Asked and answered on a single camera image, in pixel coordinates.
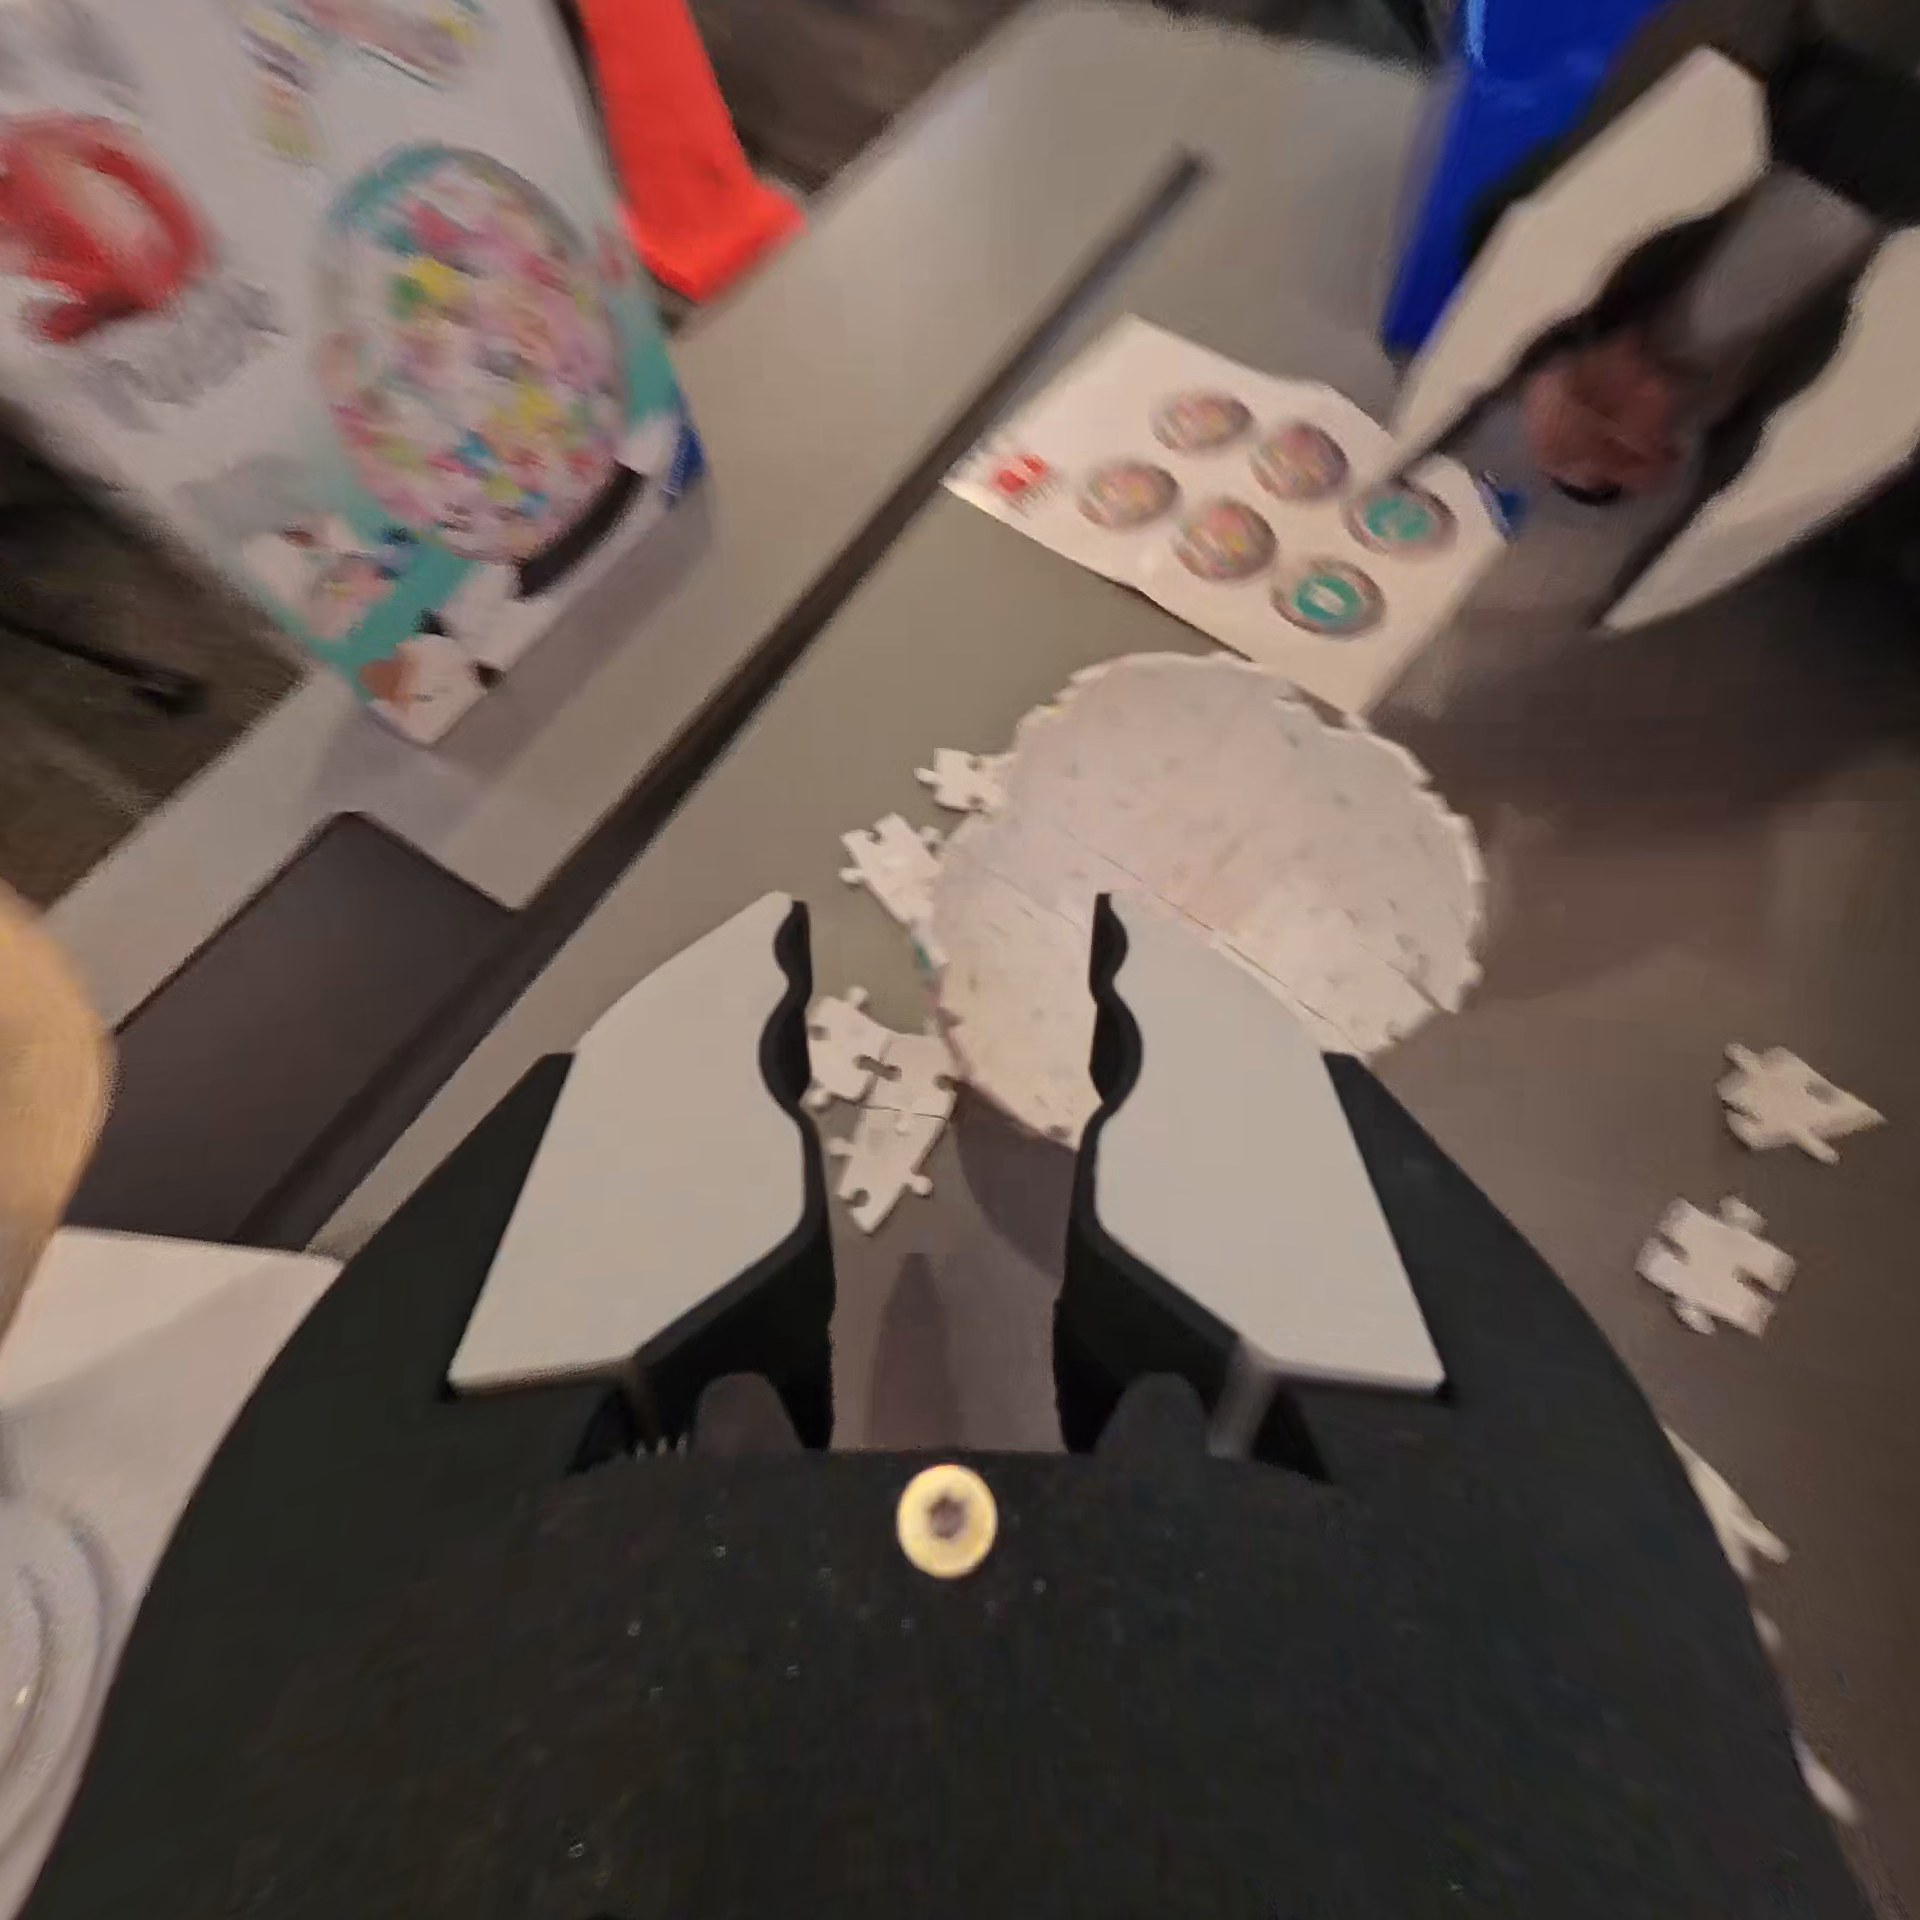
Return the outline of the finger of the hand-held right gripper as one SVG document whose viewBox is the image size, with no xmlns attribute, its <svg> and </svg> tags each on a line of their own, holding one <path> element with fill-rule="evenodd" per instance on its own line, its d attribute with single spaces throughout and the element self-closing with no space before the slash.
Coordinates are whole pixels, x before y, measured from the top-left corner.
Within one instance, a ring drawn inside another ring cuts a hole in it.
<svg viewBox="0 0 1920 1920">
<path fill-rule="evenodd" d="M 1592 313 L 1635 254 L 1743 200 L 1768 163 L 1764 82 L 1696 50 L 1500 214 L 1406 372 L 1385 474 L 1437 450 L 1531 349 Z"/>
<path fill-rule="evenodd" d="M 1764 572 L 1917 454 L 1917 227 L 1866 263 L 1829 363 L 1760 428 L 1751 458 L 1599 612 L 1632 634 Z"/>
</svg>

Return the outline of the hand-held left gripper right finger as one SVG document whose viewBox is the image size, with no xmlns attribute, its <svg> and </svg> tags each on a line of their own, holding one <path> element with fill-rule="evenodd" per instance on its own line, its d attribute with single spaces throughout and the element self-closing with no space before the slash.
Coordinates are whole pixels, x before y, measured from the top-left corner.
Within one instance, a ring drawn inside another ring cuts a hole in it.
<svg viewBox="0 0 1920 1920">
<path fill-rule="evenodd" d="M 1090 1084 L 1057 1323 L 1105 1383 L 1429 1399 L 1448 1370 L 1309 1026 L 1136 894 L 1090 917 Z"/>
</svg>

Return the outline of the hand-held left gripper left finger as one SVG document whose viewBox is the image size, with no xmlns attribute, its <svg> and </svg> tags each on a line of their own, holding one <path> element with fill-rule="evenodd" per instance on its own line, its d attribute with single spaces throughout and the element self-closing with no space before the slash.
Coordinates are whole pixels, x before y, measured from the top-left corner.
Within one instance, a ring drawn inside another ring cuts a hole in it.
<svg viewBox="0 0 1920 1920">
<path fill-rule="evenodd" d="M 750 1370 L 786 1405 L 831 1405 L 809 994 L 808 905 L 771 891 L 596 1019 L 450 1387 L 621 1380 L 637 1405 L 695 1405 L 710 1380 Z"/>
</svg>

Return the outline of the partly built white puzzle ball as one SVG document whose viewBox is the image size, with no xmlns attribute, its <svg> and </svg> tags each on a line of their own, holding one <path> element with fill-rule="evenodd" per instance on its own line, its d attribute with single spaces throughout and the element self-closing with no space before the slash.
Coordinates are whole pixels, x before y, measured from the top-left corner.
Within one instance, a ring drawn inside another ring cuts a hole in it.
<svg viewBox="0 0 1920 1920">
<path fill-rule="evenodd" d="M 1376 1057 L 1482 977 L 1477 828 L 1397 742 L 1327 719 L 1236 656 L 1120 656 L 1031 707 L 994 800 L 953 825 L 915 923 L 964 1084 L 1078 1141 L 1090 1086 L 1090 922 L 1136 898 Z"/>
</svg>

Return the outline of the colourful puzzle ball box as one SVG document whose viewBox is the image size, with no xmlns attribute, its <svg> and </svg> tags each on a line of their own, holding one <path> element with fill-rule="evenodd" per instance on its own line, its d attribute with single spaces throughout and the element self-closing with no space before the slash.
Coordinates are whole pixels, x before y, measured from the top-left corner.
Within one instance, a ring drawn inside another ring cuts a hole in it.
<svg viewBox="0 0 1920 1920">
<path fill-rule="evenodd" d="M 706 467 L 557 2 L 5 2 L 5 396 L 416 743 Z"/>
</svg>

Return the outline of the person's right hand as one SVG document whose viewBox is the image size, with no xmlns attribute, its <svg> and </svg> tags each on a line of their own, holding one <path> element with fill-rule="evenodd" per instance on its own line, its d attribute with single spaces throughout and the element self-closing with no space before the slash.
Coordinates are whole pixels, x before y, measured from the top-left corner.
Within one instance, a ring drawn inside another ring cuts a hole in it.
<svg viewBox="0 0 1920 1920">
<path fill-rule="evenodd" d="M 1526 440 L 1548 482 L 1576 498 L 1628 498 L 1687 458 L 1685 383 L 1645 331 L 1624 327 L 1542 363 L 1521 390 Z"/>
</svg>

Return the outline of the blue plastic bin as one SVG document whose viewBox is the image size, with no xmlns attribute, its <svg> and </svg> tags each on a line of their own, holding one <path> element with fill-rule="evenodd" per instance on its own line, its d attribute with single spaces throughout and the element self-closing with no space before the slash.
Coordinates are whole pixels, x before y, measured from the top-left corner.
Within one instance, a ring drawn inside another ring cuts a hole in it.
<svg viewBox="0 0 1920 1920">
<path fill-rule="evenodd" d="M 1377 321 L 1410 363 L 1452 299 L 1510 177 L 1573 129 L 1661 2 L 1426 2 L 1437 67 L 1402 177 Z"/>
</svg>

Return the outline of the printed instruction leaflet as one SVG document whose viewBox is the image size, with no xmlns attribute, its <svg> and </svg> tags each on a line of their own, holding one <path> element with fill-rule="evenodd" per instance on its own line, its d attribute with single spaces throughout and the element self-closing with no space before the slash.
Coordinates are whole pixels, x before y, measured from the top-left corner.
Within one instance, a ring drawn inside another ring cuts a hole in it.
<svg viewBox="0 0 1920 1920">
<path fill-rule="evenodd" d="M 1510 551 L 1451 458 L 1385 475 L 1385 431 L 1123 316 L 986 431 L 947 491 L 1309 697 L 1373 714 Z"/>
</svg>

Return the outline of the wooden document board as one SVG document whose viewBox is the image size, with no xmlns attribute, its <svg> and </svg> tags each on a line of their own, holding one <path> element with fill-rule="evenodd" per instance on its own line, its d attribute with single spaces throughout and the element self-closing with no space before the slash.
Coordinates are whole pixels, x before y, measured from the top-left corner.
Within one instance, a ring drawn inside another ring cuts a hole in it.
<svg viewBox="0 0 1920 1920">
<path fill-rule="evenodd" d="M 5 889 L 5 1329 L 94 1160 L 114 1043 L 42 915 Z"/>
</svg>

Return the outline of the orange object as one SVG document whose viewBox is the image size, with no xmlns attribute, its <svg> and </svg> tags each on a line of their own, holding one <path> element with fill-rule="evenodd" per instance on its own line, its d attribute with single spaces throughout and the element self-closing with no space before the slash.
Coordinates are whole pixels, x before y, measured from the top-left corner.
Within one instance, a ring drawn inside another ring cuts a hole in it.
<svg viewBox="0 0 1920 1920">
<path fill-rule="evenodd" d="M 733 289 L 805 230 L 754 174 L 690 2 L 574 2 L 633 249 L 685 303 Z"/>
</svg>

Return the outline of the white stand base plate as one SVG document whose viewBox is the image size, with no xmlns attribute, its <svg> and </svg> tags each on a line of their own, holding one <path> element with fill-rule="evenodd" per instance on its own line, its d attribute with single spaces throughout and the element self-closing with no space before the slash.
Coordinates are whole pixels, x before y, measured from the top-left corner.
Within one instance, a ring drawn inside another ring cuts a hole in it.
<svg viewBox="0 0 1920 1920">
<path fill-rule="evenodd" d="M 5 1333 L 5 1498 L 70 1517 L 107 1588 L 107 1664 L 81 1754 L 5 1847 L 5 1917 L 79 1792 L 161 1556 L 264 1370 L 337 1282 L 316 1250 L 63 1228 Z"/>
</svg>

